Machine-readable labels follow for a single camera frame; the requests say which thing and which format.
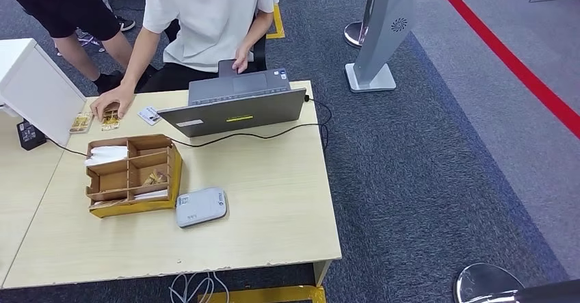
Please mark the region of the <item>person's left hand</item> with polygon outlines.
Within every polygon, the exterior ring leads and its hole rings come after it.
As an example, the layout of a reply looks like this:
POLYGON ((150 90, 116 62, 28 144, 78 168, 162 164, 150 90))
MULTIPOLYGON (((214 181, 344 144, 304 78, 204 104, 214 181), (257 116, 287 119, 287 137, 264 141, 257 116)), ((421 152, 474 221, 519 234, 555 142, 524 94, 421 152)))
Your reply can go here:
POLYGON ((250 53, 250 48, 247 46, 241 46, 237 49, 235 55, 235 61, 232 65, 232 69, 237 73, 241 74, 248 68, 248 55, 250 53))

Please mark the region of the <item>person's right hand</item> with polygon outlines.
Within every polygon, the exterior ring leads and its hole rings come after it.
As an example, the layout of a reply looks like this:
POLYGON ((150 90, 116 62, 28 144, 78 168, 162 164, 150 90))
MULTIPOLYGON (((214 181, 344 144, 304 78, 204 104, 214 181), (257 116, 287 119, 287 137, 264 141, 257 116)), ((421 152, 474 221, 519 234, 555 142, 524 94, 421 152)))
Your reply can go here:
POLYGON ((91 105, 92 113, 99 121, 105 117, 105 111, 110 105, 118 105, 118 117, 123 119, 135 97, 135 85, 121 83, 117 88, 100 95, 91 105))

